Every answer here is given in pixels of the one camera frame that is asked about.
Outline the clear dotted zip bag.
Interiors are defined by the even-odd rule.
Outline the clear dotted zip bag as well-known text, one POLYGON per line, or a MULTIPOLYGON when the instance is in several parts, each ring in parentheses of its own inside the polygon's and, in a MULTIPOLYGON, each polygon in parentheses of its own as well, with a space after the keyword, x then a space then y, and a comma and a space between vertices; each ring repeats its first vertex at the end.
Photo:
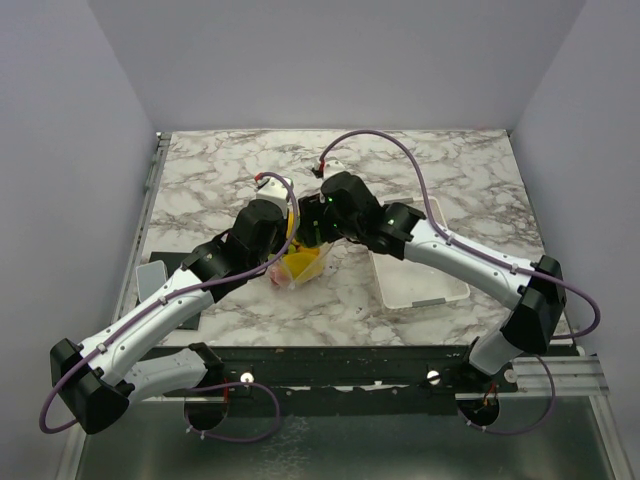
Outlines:
POLYGON ((294 290, 321 276, 331 248, 327 243, 318 247, 306 247, 294 239, 283 256, 268 268, 271 283, 283 289, 294 290))

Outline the yellow toy banana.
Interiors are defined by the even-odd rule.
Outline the yellow toy banana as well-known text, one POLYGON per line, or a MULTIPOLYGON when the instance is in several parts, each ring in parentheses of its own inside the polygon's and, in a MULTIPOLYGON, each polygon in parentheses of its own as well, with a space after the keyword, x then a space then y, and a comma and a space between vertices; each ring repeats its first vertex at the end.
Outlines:
POLYGON ((309 252, 297 252, 287 254, 282 258, 284 267, 289 271, 291 277, 299 277, 315 260, 317 256, 309 252))

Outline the white perforated basket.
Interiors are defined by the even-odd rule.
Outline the white perforated basket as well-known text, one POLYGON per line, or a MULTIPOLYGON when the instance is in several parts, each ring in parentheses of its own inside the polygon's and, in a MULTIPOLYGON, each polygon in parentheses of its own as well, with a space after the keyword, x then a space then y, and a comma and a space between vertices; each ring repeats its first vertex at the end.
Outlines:
POLYGON ((456 304, 470 296, 467 283, 438 269, 374 252, 369 257, 385 312, 456 304))

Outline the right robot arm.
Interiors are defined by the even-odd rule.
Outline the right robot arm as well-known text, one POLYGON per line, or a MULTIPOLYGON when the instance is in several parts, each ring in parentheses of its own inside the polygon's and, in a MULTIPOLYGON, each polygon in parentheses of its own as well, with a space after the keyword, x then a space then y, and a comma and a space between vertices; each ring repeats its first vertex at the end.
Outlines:
POLYGON ((478 246, 471 254, 425 212, 400 202, 381 204, 363 180, 341 172, 320 191, 298 200, 297 240, 308 247, 344 239, 398 260, 433 267, 472 285, 510 311, 509 317, 475 340, 459 367, 461 383, 481 391, 522 354, 547 353, 566 304, 557 260, 542 256, 532 274, 519 272, 529 262, 511 257, 503 266, 489 262, 493 250, 478 246))

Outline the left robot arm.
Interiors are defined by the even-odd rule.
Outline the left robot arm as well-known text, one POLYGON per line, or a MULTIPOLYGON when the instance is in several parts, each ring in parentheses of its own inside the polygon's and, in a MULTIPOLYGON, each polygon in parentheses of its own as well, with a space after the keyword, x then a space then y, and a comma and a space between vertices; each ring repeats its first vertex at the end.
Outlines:
POLYGON ((87 434, 113 425, 140 386, 131 370, 160 340, 193 315, 262 274, 286 251, 288 198, 256 198, 230 230, 197 246, 146 300, 110 327, 50 350, 52 397, 60 397, 87 434))

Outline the yellow toy lemon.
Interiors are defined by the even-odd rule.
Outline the yellow toy lemon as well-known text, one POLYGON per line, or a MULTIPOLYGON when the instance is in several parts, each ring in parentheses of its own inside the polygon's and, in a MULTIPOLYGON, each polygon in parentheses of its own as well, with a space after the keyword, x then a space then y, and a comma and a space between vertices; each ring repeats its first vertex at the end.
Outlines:
POLYGON ((296 227, 296 217, 294 215, 294 212, 290 210, 288 212, 288 217, 287 217, 286 238, 290 239, 291 242, 295 241, 295 227, 296 227))

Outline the red toy apple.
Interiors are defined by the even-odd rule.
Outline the red toy apple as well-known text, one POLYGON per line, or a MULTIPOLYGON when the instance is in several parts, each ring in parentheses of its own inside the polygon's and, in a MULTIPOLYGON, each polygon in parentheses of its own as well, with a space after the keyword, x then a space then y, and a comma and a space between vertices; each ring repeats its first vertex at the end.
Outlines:
POLYGON ((269 270, 270 280, 280 288, 287 288, 291 283, 289 271, 282 266, 274 266, 269 270))

